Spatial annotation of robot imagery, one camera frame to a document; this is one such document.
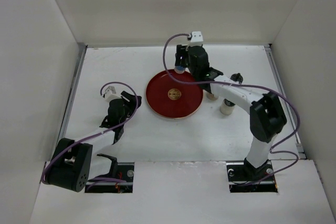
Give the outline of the silver-capped white blue bottle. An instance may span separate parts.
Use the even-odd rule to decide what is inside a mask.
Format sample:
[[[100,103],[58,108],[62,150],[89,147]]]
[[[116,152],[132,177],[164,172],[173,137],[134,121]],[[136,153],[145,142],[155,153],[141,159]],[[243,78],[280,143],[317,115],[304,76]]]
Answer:
[[[185,72],[185,67],[182,67],[182,66],[175,66],[174,67],[174,71],[177,73],[177,74],[183,74]]]

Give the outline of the black-capped brown spice jar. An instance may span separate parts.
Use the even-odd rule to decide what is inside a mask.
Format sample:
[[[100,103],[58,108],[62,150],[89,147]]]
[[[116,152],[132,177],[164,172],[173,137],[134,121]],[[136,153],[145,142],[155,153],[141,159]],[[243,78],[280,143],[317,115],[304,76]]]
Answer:
[[[212,93],[209,93],[209,92],[206,93],[206,97],[208,99],[212,100],[212,101],[216,101],[218,99],[218,96],[216,96],[216,95],[214,95]]]

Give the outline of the black-capped white spice jar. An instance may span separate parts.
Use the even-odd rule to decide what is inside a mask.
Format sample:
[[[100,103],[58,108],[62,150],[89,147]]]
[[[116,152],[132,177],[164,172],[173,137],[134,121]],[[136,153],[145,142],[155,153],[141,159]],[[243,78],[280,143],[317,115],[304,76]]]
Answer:
[[[234,108],[235,108],[235,103],[232,103],[231,101],[224,99],[221,106],[220,106],[220,112],[223,115],[231,115]]]

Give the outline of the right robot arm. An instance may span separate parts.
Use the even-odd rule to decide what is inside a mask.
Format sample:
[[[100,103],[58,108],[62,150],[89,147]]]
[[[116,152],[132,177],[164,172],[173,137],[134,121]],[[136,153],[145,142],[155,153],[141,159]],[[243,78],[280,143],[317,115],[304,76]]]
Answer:
[[[230,78],[212,68],[208,54],[202,46],[177,45],[175,69],[187,68],[202,90],[224,99],[221,112],[229,115],[235,106],[249,115],[249,128],[253,140],[244,159],[243,176],[252,181],[260,179],[266,171],[268,154],[276,136],[287,123],[278,96],[273,92],[259,94],[241,87],[240,73]]]

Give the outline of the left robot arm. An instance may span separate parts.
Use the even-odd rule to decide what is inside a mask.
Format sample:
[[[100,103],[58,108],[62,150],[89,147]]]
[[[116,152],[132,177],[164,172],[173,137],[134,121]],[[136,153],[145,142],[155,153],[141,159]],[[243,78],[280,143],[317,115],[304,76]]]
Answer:
[[[97,131],[81,140],[60,139],[50,163],[43,171],[43,184],[80,192],[88,189],[87,182],[123,181],[117,177],[117,159],[102,151],[118,143],[124,134],[125,123],[141,106],[142,98],[125,91],[117,96],[111,88],[106,89],[103,97],[109,107]]]

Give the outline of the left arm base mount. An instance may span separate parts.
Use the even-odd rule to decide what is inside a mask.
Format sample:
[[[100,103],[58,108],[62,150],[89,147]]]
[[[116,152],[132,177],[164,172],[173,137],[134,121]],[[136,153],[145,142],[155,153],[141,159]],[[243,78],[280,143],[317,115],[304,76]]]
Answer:
[[[135,163],[118,162],[116,157],[98,154],[91,163],[85,193],[132,193],[134,173]]]

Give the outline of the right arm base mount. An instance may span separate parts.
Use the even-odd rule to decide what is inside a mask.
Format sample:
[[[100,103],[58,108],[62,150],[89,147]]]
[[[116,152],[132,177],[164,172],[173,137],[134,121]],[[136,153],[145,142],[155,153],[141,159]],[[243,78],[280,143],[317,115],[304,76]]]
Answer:
[[[262,168],[250,172],[244,162],[226,163],[231,193],[277,193],[273,166],[268,161]]]

